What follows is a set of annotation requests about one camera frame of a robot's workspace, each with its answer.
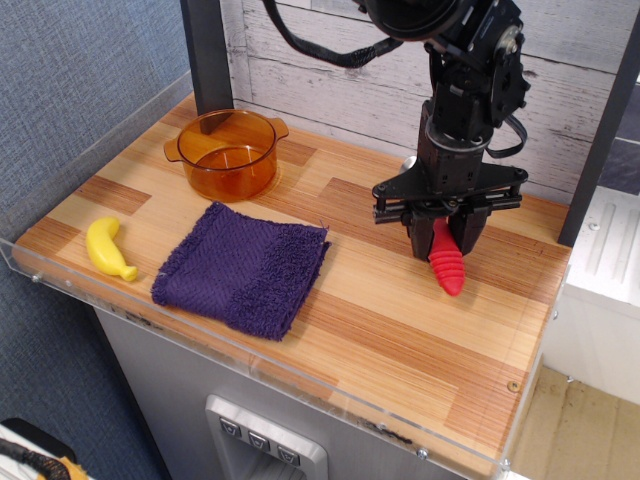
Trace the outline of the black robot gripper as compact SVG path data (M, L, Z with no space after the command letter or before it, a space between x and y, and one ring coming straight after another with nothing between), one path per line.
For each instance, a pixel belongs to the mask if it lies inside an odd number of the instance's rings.
M423 104L416 158L401 172L373 188L377 224L408 220L408 202L423 202L427 215L413 214L408 226L413 256L427 260L434 237L434 218L447 217L450 232L463 255L475 247L495 210L517 208L526 170L486 163L484 155L493 130L458 140L435 123L435 102Z

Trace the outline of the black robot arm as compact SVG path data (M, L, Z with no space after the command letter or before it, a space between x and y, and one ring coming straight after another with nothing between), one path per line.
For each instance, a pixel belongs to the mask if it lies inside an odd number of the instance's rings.
M493 211L520 205L528 179L521 168L483 160L522 150L522 144L491 149L503 125L527 139L514 116L530 88L521 64L521 11L512 1L363 1L360 7L391 38L423 43L433 90L422 106L414 160L373 189L374 219L404 225L420 260L434 251L435 224L443 219L468 254Z

